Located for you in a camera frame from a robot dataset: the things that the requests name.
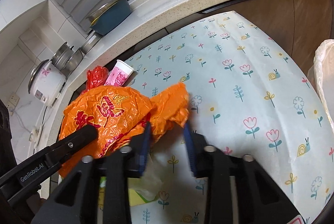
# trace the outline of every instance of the rice cooker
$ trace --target rice cooker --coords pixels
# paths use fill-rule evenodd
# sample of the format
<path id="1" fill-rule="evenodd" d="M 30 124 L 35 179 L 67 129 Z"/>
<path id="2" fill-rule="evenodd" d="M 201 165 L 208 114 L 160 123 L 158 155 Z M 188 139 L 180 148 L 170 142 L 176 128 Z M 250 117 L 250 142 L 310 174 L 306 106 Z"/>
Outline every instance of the rice cooker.
<path id="1" fill-rule="evenodd" d="M 65 75 L 47 59 L 33 69 L 28 93 L 32 93 L 46 106 L 53 106 L 65 82 Z"/>

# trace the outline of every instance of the floral tablecloth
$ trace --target floral tablecloth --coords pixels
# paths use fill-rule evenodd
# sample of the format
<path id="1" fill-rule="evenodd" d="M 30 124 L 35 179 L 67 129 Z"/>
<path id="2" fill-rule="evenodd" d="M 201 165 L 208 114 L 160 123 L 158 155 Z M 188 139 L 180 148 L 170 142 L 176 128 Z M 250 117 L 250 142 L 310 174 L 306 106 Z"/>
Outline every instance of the floral tablecloth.
<path id="1" fill-rule="evenodd" d="M 129 86 L 149 97 L 184 82 L 192 129 L 226 154 L 253 155 L 313 222 L 334 191 L 333 133 L 306 76 L 260 28 L 234 11 L 217 14 L 126 63 L 136 70 Z M 192 177 L 182 129 L 151 157 L 163 187 L 157 200 L 131 207 L 132 222 L 203 223 L 207 180 Z"/>

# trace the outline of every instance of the white plastic bag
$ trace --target white plastic bag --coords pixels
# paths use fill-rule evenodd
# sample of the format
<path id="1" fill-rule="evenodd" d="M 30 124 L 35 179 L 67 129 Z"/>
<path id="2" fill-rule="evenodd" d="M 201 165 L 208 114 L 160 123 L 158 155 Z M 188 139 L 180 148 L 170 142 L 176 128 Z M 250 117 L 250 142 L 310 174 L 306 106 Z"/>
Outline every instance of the white plastic bag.
<path id="1" fill-rule="evenodd" d="M 334 133 L 334 40 L 325 40 L 316 50 L 314 57 L 314 80 L 316 91 L 324 106 L 327 117 Z M 312 68 L 308 79 L 312 83 Z"/>

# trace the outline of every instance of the pink paper cup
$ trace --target pink paper cup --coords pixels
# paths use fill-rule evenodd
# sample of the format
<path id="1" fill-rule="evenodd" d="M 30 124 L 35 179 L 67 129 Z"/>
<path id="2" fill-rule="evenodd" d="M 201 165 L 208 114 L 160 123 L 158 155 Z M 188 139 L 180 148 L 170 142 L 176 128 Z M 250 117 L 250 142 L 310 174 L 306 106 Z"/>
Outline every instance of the pink paper cup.
<path id="1" fill-rule="evenodd" d="M 132 67 L 118 59 L 106 80 L 105 86 L 122 86 L 133 71 Z"/>

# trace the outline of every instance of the speckled countertop edge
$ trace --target speckled countertop edge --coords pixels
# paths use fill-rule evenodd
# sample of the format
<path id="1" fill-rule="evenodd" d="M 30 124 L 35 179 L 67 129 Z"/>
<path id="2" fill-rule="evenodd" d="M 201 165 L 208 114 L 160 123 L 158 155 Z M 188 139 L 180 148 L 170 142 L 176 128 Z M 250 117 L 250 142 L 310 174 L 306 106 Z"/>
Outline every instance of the speckled countertop edge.
<path id="1" fill-rule="evenodd" d="M 44 123 L 38 149 L 52 145 L 58 136 L 63 119 L 63 110 L 68 105 L 73 92 L 86 81 L 86 71 L 98 65 L 105 65 L 118 55 L 167 25 L 192 13 L 228 0 L 165 0 L 156 8 L 138 7 L 113 31 L 103 37 L 84 57 L 77 69 L 69 76 L 58 100 L 50 110 Z M 41 196 L 48 198 L 49 181 L 42 183 Z"/>

